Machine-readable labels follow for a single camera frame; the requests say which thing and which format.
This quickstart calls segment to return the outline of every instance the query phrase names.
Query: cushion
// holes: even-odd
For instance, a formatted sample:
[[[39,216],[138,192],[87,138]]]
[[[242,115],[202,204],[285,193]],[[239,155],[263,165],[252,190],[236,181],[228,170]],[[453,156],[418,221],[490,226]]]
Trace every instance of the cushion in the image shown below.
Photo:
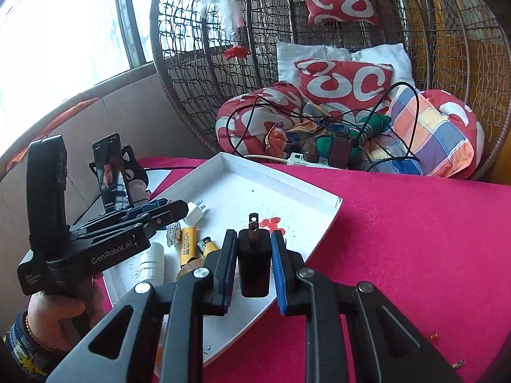
[[[375,0],[305,0],[309,24],[323,21],[366,21],[380,24],[375,13]]]
[[[451,177],[466,169],[474,158],[474,149],[469,140],[454,124],[443,117],[422,94],[419,94],[418,98],[419,116],[411,152],[420,161],[389,161],[379,164],[377,170],[400,174]],[[379,141],[393,156],[404,155],[410,144],[416,111],[416,98],[412,89],[406,86],[400,87],[387,114],[392,119],[392,129],[404,143],[392,131],[377,136],[373,142],[368,141],[364,148],[373,161],[389,157],[384,149],[374,141]]]
[[[264,99],[279,105],[278,109],[263,106]],[[254,113],[248,127],[248,131],[243,137],[246,126],[249,122],[252,108],[255,102]],[[291,117],[292,111],[298,114],[303,107],[303,97],[293,85],[287,82],[277,82],[269,88],[258,89],[245,95],[236,96],[229,99],[218,110],[216,134],[218,143],[228,153],[233,153],[233,148],[229,144],[227,137],[236,146],[243,137],[237,151],[242,155],[247,154],[265,154],[265,138],[273,126],[282,121],[286,130],[300,122],[299,117]],[[227,121],[229,116],[236,111],[231,121],[229,121],[229,130],[227,131]]]
[[[302,59],[351,60],[351,53],[336,47],[277,42],[278,80],[285,80],[298,87],[300,75],[294,63]]]
[[[390,64],[393,68],[391,85],[404,81],[412,85],[413,88],[416,87],[412,76],[412,62],[403,47],[403,43],[382,44],[355,53],[349,53],[346,49],[338,49],[336,47],[303,46],[278,42],[277,66],[279,80],[286,80],[298,87],[300,85],[300,76],[294,63],[307,58]],[[390,97],[393,98],[397,91],[397,88],[394,89],[390,93]]]
[[[300,73],[298,88],[306,98],[341,112],[353,111],[345,116],[351,122],[359,109],[374,107],[390,87],[393,72],[390,65],[321,59],[304,59],[295,67]],[[384,101],[378,110],[388,105]]]
[[[470,165],[454,175],[457,179],[470,177],[479,165],[484,150],[484,131],[477,120],[476,114],[462,101],[451,95],[449,92],[438,89],[423,91],[422,96],[440,112],[441,116],[448,119],[458,128],[472,145],[475,151],[474,158]]]
[[[267,156],[288,159],[291,155],[291,152],[287,151],[290,142],[282,121],[277,122],[273,128],[270,129],[266,136],[265,143],[265,154]]]
[[[412,76],[412,62],[403,47],[403,43],[369,47],[353,53],[351,60],[366,63],[389,63],[394,69],[390,81],[391,85],[397,82],[406,82],[412,88],[416,87]],[[394,98],[397,91],[398,88],[395,88],[390,92],[390,97]]]

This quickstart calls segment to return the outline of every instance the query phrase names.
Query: phone screen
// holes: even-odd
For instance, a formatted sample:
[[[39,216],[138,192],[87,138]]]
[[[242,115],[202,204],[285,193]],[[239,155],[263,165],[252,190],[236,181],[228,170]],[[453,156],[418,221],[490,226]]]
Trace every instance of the phone screen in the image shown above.
[[[96,142],[93,151],[105,211],[110,213],[132,207],[119,134],[110,135]]]

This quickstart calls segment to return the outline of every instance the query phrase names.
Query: pink tablecloth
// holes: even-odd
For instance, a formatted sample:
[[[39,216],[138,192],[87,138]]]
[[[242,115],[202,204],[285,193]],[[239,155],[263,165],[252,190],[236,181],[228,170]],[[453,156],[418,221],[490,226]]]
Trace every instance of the pink tablecloth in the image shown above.
[[[202,161],[150,158],[145,167]],[[333,280],[373,282],[474,382],[511,330],[511,188],[479,182],[276,165],[343,198],[309,266]],[[159,194],[189,170],[175,170]],[[276,305],[205,370],[218,383],[297,383],[304,375],[304,320]]]

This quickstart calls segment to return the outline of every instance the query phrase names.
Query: power strip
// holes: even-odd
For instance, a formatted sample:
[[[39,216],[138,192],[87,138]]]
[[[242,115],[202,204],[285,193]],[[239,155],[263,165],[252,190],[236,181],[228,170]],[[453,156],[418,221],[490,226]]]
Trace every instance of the power strip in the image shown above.
[[[297,154],[297,153],[291,154],[291,157],[288,158],[287,165],[301,165],[303,167],[318,167],[320,169],[340,170],[340,169],[336,169],[335,167],[330,167],[328,165],[328,161],[326,160],[326,158],[320,158],[317,163],[310,163],[303,159],[303,154]]]

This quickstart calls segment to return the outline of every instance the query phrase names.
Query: red pillow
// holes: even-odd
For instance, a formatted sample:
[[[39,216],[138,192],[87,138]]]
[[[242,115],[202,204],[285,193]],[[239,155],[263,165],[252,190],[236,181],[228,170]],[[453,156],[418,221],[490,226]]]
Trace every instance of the red pillow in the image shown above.
[[[295,62],[300,76],[300,91],[314,103],[328,104],[338,111],[371,109],[390,88],[392,65],[374,63],[304,59]],[[390,102],[382,102],[383,113]]]
[[[305,0],[309,9],[309,24],[326,21],[367,21],[379,25],[375,0]]]
[[[277,104],[279,108],[265,107],[264,105],[267,105],[267,103],[264,99],[257,98],[257,95]],[[269,88],[262,88],[237,96],[229,99],[218,109],[216,133],[218,143],[224,151],[228,153],[234,152],[227,137],[231,137],[231,141],[234,147],[236,147],[245,133],[254,102],[256,102],[255,109],[248,131],[237,148],[237,151],[242,155],[264,155],[266,153],[265,138],[277,122],[282,121],[286,130],[300,123],[299,116],[290,116],[291,111],[299,114],[303,107],[303,97],[292,84],[280,81]],[[229,121],[229,131],[227,134],[227,121],[234,111],[237,112]]]
[[[466,179],[476,171],[484,150],[484,131],[477,120],[476,114],[462,101],[449,92],[439,89],[423,91],[422,96],[438,109],[440,114],[448,119],[469,140],[474,149],[474,158],[470,165],[457,172],[452,178]]]

